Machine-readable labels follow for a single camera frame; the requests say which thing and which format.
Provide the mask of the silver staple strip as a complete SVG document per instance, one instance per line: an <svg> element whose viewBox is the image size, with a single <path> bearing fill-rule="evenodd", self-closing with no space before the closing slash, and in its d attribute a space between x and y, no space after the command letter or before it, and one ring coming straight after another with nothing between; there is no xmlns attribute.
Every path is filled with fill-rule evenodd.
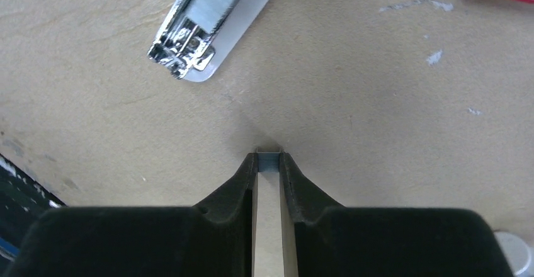
<svg viewBox="0 0 534 277"><path fill-rule="evenodd" d="M256 151L259 173L279 173L281 151Z"/></svg>

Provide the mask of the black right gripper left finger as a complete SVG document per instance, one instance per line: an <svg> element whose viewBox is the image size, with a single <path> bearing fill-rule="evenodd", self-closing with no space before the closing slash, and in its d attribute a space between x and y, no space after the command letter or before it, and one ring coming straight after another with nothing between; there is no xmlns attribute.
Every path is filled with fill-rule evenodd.
<svg viewBox="0 0 534 277"><path fill-rule="evenodd" d="M6 276L252 276L258 157L192 206L62 207L30 227Z"/></svg>

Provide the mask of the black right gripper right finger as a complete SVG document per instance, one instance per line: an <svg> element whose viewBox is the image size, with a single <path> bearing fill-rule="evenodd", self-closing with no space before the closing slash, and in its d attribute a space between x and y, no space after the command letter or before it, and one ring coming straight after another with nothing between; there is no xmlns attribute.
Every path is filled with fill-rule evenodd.
<svg viewBox="0 0 534 277"><path fill-rule="evenodd" d="M511 276L486 221L461 208L349 207L279 160L286 276Z"/></svg>

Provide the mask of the white stapler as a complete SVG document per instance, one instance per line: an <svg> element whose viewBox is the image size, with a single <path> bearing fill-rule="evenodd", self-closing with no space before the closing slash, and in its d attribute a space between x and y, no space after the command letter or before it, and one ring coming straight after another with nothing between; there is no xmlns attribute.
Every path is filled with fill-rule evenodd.
<svg viewBox="0 0 534 277"><path fill-rule="evenodd" d="M509 232L494 232L501 250L514 274L533 277L533 248L522 238Z"/></svg>
<svg viewBox="0 0 534 277"><path fill-rule="evenodd" d="M147 52L175 79L210 79L269 0L175 0Z"/></svg>

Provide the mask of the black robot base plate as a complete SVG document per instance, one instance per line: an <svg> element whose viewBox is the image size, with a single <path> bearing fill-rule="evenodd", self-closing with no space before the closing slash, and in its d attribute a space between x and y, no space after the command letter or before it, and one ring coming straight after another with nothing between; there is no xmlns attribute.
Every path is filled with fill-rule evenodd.
<svg viewBox="0 0 534 277"><path fill-rule="evenodd" d="M1 270L18 255L31 224L43 212L63 206L63 201L1 156Z"/></svg>

